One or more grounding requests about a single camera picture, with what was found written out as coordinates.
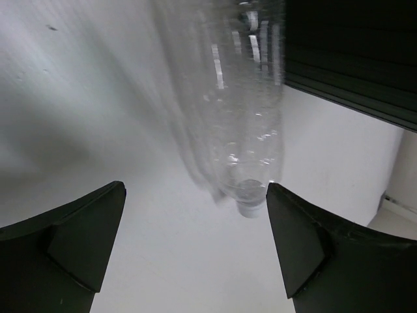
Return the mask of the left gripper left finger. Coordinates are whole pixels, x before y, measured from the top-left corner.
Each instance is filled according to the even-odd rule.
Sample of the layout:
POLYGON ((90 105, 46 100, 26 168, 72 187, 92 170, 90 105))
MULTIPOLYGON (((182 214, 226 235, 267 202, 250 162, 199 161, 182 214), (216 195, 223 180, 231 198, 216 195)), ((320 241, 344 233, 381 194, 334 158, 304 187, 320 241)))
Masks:
POLYGON ((89 312, 100 292, 126 200, 114 181, 1 228, 2 312, 89 312))

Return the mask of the clear unlabelled plastic bottle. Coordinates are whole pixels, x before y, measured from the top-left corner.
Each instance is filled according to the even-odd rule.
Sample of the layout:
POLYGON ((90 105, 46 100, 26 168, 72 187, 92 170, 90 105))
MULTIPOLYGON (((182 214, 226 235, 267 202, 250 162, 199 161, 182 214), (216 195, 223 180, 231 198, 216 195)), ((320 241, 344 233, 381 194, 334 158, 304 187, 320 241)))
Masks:
POLYGON ((255 218, 281 180, 285 3, 152 1, 191 167, 255 218))

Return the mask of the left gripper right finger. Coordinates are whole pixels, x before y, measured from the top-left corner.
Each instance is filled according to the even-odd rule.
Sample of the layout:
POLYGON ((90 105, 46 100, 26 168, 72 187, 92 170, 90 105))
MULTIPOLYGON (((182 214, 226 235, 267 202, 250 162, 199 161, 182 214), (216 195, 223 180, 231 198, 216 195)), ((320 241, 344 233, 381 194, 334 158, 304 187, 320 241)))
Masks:
POLYGON ((416 241, 351 222, 277 183, 266 204, 297 312, 416 311, 416 241))

